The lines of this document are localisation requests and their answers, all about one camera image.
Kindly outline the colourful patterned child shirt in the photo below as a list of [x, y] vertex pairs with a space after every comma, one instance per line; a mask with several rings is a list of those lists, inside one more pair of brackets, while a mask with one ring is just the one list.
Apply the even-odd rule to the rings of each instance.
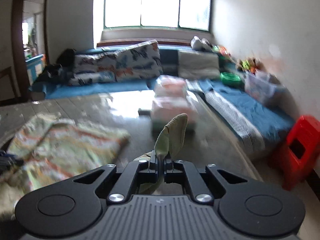
[[29, 192], [112, 163], [130, 133], [90, 121], [33, 116], [6, 151], [22, 161], [1, 174], [1, 220], [11, 220], [17, 202]]

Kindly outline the black clothes pile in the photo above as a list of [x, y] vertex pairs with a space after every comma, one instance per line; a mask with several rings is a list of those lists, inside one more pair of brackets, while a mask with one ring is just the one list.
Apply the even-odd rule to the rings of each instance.
[[75, 50], [68, 48], [60, 54], [55, 64], [45, 66], [42, 73], [34, 82], [47, 82], [52, 84], [67, 83], [73, 76], [74, 62]]

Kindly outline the grey quilted star tablecloth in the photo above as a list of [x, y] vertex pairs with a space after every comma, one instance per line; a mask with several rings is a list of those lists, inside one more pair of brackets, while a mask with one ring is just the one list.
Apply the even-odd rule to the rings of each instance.
[[[199, 94], [190, 92], [188, 95], [199, 118], [194, 130], [186, 133], [178, 157], [193, 162], [197, 167], [214, 163], [259, 180], [259, 173], [241, 149], [233, 132], [208, 108]], [[1, 107], [1, 148], [6, 150], [16, 132], [33, 116], [50, 114], [62, 121], [85, 124], [98, 131], [106, 128], [125, 129], [130, 137], [113, 158], [117, 165], [125, 166], [127, 162], [149, 152], [161, 130], [153, 125], [149, 117], [153, 97], [153, 91], [144, 90]]]

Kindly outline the pink tissue pack near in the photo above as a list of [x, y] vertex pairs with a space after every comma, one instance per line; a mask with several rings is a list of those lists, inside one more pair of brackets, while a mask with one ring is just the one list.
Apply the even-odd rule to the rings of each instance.
[[150, 112], [153, 129], [161, 130], [171, 119], [183, 113], [188, 116], [187, 130], [193, 131], [199, 114], [188, 96], [154, 98]]

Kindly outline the pink tissue pack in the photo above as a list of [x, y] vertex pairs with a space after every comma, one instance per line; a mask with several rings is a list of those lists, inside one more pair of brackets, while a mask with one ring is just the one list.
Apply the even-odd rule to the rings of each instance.
[[156, 79], [154, 86], [155, 97], [175, 97], [185, 98], [187, 96], [187, 82], [185, 79], [170, 76], [161, 75]]
[[187, 130], [193, 131], [199, 114], [188, 96], [154, 98], [150, 112], [153, 129], [161, 130], [171, 119], [183, 113], [188, 116]]

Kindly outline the pink tissue pack far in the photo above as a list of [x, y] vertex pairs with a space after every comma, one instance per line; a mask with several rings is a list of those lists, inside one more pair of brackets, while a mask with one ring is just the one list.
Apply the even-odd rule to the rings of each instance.
[[155, 97], [175, 97], [185, 98], [187, 96], [187, 82], [185, 79], [170, 76], [161, 75], [156, 79], [154, 86]]

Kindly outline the blue sofa bed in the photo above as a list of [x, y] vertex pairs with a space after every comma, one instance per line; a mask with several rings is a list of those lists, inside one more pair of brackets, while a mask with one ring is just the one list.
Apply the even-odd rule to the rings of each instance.
[[188, 114], [191, 123], [199, 120], [190, 99], [196, 93], [223, 118], [249, 158], [260, 158], [294, 125], [275, 106], [285, 87], [251, 74], [222, 72], [220, 59], [212, 52], [162, 50], [155, 40], [119, 50], [66, 49], [28, 90], [33, 100], [153, 90], [150, 115], [155, 127], [180, 113]]

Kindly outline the green bowl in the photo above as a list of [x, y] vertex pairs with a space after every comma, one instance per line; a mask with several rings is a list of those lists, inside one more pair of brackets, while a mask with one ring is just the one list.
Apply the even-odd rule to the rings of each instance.
[[243, 84], [240, 76], [229, 72], [220, 73], [220, 80], [225, 86], [229, 87], [241, 87]]

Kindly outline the grey cushion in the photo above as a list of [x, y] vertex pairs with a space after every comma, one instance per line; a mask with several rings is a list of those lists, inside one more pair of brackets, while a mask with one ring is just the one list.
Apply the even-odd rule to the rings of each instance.
[[219, 57], [214, 53], [179, 50], [177, 71], [184, 79], [219, 79]]

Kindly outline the butterfly pillow right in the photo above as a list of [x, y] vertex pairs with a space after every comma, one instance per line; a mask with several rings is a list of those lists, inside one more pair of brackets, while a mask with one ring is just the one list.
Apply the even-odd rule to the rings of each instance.
[[151, 79], [163, 74], [158, 42], [150, 40], [116, 52], [115, 74], [118, 82]]

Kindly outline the butterfly pillow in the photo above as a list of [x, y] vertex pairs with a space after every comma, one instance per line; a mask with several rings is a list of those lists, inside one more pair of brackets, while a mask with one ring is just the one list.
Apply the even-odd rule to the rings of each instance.
[[158, 42], [150, 40], [116, 52], [115, 74], [118, 82], [151, 79], [163, 74]]
[[69, 79], [70, 86], [86, 86], [94, 83], [116, 82], [117, 55], [104, 52], [95, 55], [76, 55], [73, 76]]

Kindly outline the butterfly pillow left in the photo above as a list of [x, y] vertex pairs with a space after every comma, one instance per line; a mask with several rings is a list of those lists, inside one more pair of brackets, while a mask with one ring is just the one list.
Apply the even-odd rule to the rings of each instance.
[[104, 52], [95, 55], [76, 55], [73, 76], [69, 79], [70, 86], [86, 86], [94, 83], [116, 82], [117, 55]]

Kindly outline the clear plastic storage bin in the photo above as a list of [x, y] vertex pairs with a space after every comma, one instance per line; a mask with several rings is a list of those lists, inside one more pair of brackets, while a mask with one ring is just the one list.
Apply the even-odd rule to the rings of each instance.
[[257, 77], [257, 74], [246, 74], [245, 92], [266, 107], [277, 106], [286, 90], [285, 86], [274, 83], [269, 74], [265, 77]]

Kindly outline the red plastic stool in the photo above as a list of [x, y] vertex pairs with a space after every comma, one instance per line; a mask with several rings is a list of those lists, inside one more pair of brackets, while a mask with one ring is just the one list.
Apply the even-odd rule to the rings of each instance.
[[283, 189], [292, 190], [313, 170], [319, 158], [319, 134], [319, 121], [315, 117], [300, 116], [272, 154], [272, 164], [283, 174]]

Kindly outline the plush toys on sofa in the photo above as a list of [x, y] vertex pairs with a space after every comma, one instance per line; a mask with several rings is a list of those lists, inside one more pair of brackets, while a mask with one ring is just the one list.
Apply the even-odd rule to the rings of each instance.
[[236, 69], [240, 72], [255, 74], [257, 70], [262, 70], [263, 63], [255, 57], [248, 57], [244, 61], [238, 59]]

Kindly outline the blue white cabinet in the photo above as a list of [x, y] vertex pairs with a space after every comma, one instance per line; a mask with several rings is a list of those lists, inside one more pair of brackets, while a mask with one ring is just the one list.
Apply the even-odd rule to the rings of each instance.
[[44, 54], [40, 54], [27, 59], [25, 64], [27, 67], [29, 83], [32, 85], [37, 77], [42, 73], [46, 64], [46, 57]]

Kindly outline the green framed window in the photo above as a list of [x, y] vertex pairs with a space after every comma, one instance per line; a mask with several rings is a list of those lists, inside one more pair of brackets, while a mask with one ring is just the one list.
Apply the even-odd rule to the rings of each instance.
[[105, 0], [105, 28], [210, 30], [212, 0]]

